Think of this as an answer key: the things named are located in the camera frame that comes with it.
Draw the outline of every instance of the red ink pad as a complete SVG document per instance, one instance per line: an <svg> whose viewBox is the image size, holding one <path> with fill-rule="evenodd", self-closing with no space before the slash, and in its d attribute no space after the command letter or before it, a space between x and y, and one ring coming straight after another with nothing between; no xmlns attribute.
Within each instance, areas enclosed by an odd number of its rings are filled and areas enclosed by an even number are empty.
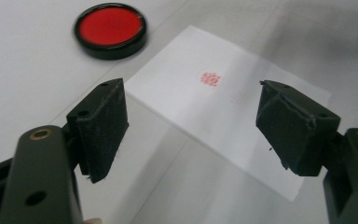
<svg viewBox="0 0 358 224"><path fill-rule="evenodd" d="M138 52L146 42L146 20L135 8L107 3L91 7L77 18L77 41L89 55L107 60Z"/></svg>

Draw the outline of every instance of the black object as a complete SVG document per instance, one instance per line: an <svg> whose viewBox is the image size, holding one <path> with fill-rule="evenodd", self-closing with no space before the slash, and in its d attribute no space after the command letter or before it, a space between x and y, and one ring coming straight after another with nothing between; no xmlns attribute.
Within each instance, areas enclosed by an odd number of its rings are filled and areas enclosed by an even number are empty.
<svg viewBox="0 0 358 224"><path fill-rule="evenodd" d="M339 117L290 86L262 81L256 126L295 174L328 173L324 194L331 224L358 223L358 129L337 133Z"/></svg>
<svg viewBox="0 0 358 224"><path fill-rule="evenodd" d="M105 8L123 8L134 13L139 18L140 21L138 32L135 35L126 39L125 41L114 43L114 44L98 44L88 41L80 33L79 30L80 24L91 13ZM137 9L124 4L107 3L107 4L100 4L98 6L91 7L86 11L84 11L83 13L81 13L76 20L74 32L75 32L76 39L80 43L82 49L85 50L90 56L99 59L105 59L105 60L117 60L117 59L123 59L131 56L132 54L138 52L145 45L146 30L147 30L146 19L144 15L142 15L142 13L139 12Z"/></svg>
<svg viewBox="0 0 358 224"><path fill-rule="evenodd" d="M109 173L129 127L123 80L96 87L67 119L23 134L0 163L0 223L83 223L73 170L93 183Z"/></svg>

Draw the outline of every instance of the ink pad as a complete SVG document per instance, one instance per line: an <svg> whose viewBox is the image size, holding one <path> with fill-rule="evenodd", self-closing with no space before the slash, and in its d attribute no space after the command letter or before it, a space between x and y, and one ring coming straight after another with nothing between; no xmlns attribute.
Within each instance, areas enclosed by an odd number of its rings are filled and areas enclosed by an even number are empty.
<svg viewBox="0 0 358 224"><path fill-rule="evenodd" d="M100 4L80 14L75 36L82 49L95 58L122 59L145 45L146 21L133 7L119 3Z"/></svg>

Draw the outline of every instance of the white paper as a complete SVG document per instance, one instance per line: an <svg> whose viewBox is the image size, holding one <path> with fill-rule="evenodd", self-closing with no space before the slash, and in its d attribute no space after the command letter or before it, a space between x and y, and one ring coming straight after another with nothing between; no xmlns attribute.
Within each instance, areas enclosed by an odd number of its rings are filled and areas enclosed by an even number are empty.
<svg viewBox="0 0 358 224"><path fill-rule="evenodd" d="M293 201L303 177L282 168L255 127L259 81L264 79L291 85L321 105L327 105L331 95L192 26L127 81L125 88L130 96Z"/></svg>

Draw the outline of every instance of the red stamp mark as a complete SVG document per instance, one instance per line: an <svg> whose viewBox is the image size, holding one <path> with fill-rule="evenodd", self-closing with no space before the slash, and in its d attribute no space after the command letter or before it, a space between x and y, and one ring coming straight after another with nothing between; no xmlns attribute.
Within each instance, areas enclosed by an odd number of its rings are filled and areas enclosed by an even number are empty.
<svg viewBox="0 0 358 224"><path fill-rule="evenodd" d="M201 82L209 86L217 86L217 82L220 80L220 76L216 73L204 73L201 77Z"/></svg>

